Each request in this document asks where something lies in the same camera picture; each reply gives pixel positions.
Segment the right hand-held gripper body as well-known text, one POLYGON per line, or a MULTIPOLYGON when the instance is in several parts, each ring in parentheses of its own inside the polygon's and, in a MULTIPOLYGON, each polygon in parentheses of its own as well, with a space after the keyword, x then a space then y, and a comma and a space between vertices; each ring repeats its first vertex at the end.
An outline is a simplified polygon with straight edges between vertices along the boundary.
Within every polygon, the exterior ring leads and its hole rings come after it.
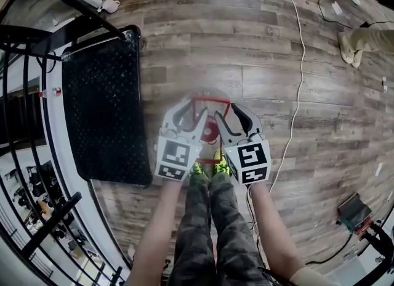
POLYGON ((268 180, 271 171, 270 147, 263 134, 253 134, 235 145, 223 148, 227 164, 242 186, 268 180))

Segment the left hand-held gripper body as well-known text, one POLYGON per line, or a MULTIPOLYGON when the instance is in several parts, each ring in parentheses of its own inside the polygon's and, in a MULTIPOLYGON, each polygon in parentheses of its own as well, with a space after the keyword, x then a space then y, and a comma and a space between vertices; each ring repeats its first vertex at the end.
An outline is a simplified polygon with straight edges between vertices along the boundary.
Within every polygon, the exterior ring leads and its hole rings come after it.
POLYGON ((177 133, 173 130, 159 130, 155 176, 172 181, 183 182, 193 166, 203 146, 189 144, 183 136, 183 130, 177 133))

